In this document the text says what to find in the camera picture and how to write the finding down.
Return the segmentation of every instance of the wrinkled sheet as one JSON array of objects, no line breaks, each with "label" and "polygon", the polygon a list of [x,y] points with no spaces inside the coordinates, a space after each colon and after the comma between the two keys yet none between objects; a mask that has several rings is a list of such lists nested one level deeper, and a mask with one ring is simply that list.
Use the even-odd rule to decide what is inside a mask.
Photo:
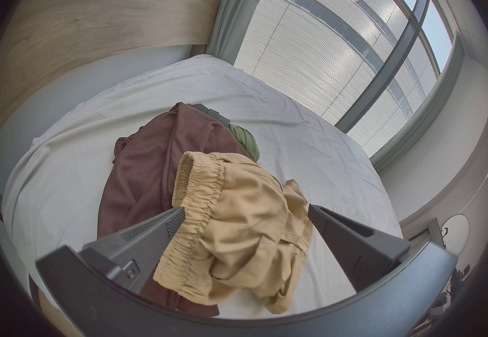
[{"label": "wrinkled sheet", "polygon": [[[350,137],[233,66],[200,55],[131,78],[63,116],[19,161],[6,187],[9,236],[40,289],[35,260],[61,245],[76,251],[97,239],[97,217],[112,170],[114,143],[176,102],[201,102],[256,138],[259,165],[284,183],[296,179],[309,202],[395,236],[398,220],[367,155]],[[294,302],[280,316],[314,310],[355,293],[314,229]],[[223,318],[273,315],[245,290],[219,304]]]}]

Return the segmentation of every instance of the white round object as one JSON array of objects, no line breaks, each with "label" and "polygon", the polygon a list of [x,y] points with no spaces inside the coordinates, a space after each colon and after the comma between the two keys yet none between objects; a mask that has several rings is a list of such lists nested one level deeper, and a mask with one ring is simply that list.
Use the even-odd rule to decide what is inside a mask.
[{"label": "white round object", "polygon": [[469,235],[469,222],[464,215],[454,215],[449,218],[442,226],[442,235],[444,235],[446,249],[454,255],[459,255],[466,245]]}]

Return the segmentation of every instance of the window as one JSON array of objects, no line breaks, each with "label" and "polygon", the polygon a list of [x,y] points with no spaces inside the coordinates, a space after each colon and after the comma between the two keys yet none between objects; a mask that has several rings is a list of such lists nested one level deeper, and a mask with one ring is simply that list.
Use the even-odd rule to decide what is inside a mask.
[{"label": "window", "polygon": [[[405,1],[413,8],[416,0]],[[336,124],[398,44],[408,24],[403,10],[395,0],[260,0],[235,66]],[[450,41],[443,42],[447,32],[440,43],[433,38],[445,28],[432,3],[427,16],[425,35],[348,131],[369,156],[411,119],[432,90],[439,74],[433,56],[445,64]]]}]

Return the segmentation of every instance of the dark brown clothing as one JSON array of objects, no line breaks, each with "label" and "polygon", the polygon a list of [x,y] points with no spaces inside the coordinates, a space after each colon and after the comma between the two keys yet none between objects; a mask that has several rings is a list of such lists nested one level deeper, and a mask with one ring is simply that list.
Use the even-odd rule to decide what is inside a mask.
[{"label": "dark brown clothing", "polygon": [[[249,157],[223,124],[186,104],[176,104],[136,133],[117,140],[114,167],[101,197],[97,238],[172,208],[176,172],[186,151],[239,153]],[[192,303],[157,284],[152,276],[140,296],[187,314],[219,314],[217,306]]]}]

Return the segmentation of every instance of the clothing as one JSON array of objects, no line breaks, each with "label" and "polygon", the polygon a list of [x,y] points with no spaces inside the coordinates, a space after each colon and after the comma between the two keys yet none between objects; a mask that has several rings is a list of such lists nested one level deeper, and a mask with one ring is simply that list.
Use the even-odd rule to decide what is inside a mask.
[{"label": "clothing", "polygon": [[[170,209],[178,164],[188,150],[240,153],[248,157],[221,123],[186,104],[176,104],[138,132],[117,140],[114,167],[101,197],[97,238]],[[151,278],[140,296],[192,315],[219,314],[216,306],[191,303]]]},{"label": "clothing", "polygon": [[288,310],[312,239],[307,200],[239,154],[183,154],[173,207],[186,220],[153,279],[212,305],[249,288],[273,314]]},{"label": "clothing", "polygon": [[222,123],[227,129],[231,132],[231,134],[239,141],[239,143],[246,149],[247,154],[254,160],[254,162],[258,162],[259,159],[259,149],[256,140],[254,139],[253,134],[247,131],[245,128],[241,126],[236,126],[235,124],[230,124],[230,120],[222,116],[219,112],[209,109],[205,107],[203,104],[188,104],[190,107],[198,109],[202,111],[204,114],[209,115],[210,117],[218,120]]}]

